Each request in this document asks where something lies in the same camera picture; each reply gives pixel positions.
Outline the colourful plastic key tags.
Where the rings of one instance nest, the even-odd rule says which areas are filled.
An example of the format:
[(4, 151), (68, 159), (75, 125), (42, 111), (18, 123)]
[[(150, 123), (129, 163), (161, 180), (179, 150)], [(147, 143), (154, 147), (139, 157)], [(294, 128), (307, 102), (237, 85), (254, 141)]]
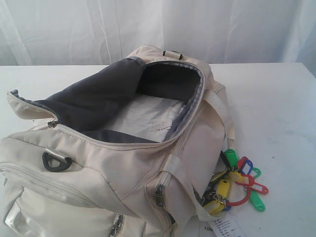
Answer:
[[(235, 150), (228, 149), (220, 153), (220, 159), (225, 165), (224, 171), (216, 172), (203, 194), (201, 204), (212, 216), (229, 211), (232, 207), (241, 206), (250, 202), (253, 207), (263, 212), (266, 206), (260, 195), (269, 193), (269, 189), (256, 179), (261, 176), (261, 170), (254, 167), (248, 157), (238, 158)], [(233, 186), (243, 189), (245, 195), (238, 201), (231, 201)]]

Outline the cream fabric duffel bag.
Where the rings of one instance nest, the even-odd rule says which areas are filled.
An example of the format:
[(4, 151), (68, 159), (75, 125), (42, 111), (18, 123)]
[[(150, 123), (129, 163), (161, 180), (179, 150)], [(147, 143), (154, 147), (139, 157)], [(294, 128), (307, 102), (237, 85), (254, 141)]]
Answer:
[[(162, 142), (104, 129), (136, 95), (184, 102)], [(203, 61), (154, 46), (43, 100), (7, 100), (33, 128), (0, 141), (3, 223), (22, 237), (175, 237), (202, 206), (223, 144), (225, 87)]]

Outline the white paper hang tag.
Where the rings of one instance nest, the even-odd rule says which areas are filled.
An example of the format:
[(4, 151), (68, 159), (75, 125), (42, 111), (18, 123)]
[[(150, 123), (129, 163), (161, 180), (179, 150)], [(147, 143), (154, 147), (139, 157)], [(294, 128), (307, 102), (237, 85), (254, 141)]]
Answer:
[(245, 237), (234, 217), (225, 212), (223, 216), (211, 222), (200, 224), (200, 237)]

